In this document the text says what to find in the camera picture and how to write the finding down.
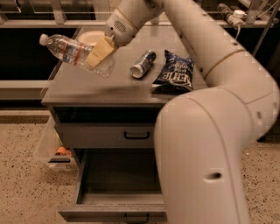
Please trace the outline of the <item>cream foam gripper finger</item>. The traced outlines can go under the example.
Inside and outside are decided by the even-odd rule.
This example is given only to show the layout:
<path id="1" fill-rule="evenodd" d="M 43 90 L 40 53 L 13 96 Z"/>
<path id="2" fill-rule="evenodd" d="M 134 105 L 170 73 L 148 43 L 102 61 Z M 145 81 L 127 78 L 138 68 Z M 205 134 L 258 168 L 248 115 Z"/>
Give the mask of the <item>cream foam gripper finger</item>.
<path id="1" fill-rule="evenodd" d="M 111 37 L 99 38 L 93 50 L 85 58 L 85 65 L 88 70 L 93 70 L 103 62 L 116 49 L 115 42 Z"/>

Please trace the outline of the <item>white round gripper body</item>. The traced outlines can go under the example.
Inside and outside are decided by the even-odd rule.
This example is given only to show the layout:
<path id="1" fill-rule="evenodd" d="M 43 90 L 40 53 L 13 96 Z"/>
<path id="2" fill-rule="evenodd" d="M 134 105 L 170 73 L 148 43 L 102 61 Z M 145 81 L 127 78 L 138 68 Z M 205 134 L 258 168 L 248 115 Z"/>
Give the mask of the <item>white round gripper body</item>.
<path id="1" fill-rule="evenodd" d="M 133 11 L 116 9 L 105 24 L 105 34 L 118 47 L 126 46 L 139 31 L 139 18 Z"/>

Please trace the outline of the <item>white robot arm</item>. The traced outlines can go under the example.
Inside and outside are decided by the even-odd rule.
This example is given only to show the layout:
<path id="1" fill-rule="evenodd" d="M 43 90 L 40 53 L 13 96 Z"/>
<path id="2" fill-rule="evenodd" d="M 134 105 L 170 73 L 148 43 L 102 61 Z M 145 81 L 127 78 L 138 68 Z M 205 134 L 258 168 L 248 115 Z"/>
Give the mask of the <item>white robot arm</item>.
<path id="1" fill-rule="evenodd" d="M 239 169 L 242 151 L 279 113 L 269 72 L 193 0 L 122 0 L 94 48 L 98 63 L 161 13 L 171 21 L 207 84 L 158 114 L 157 171 L 168 224 L 250 224 Z"/>

